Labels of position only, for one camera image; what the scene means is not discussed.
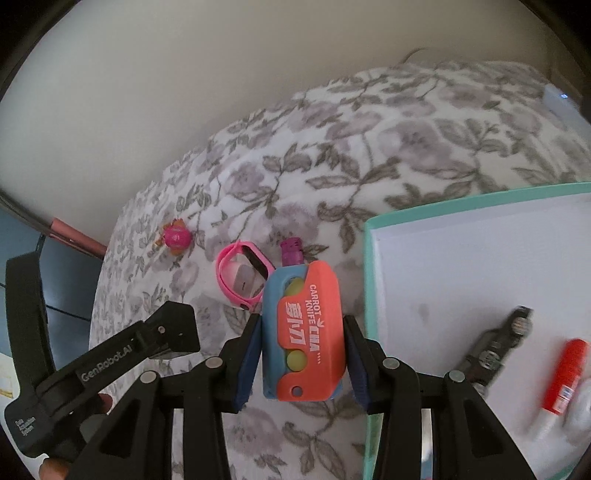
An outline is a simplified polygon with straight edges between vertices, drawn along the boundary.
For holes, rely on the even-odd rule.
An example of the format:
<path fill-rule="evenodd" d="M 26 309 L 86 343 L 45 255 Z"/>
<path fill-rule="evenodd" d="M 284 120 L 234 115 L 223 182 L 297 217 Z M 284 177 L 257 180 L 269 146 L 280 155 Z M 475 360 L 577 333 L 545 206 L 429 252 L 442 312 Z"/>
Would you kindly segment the person's left hand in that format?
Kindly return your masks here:
<path fill-rule="evenodd" d="M 109 394 L 99 395 L 101 405 L 95 409 L 96 413 L 106 414 L 112 407 L 113 399 Z M 45 458 L 39 467 L 41 480 L 64 480 L 69 472 L 70 464 L 58 458 Z"/>

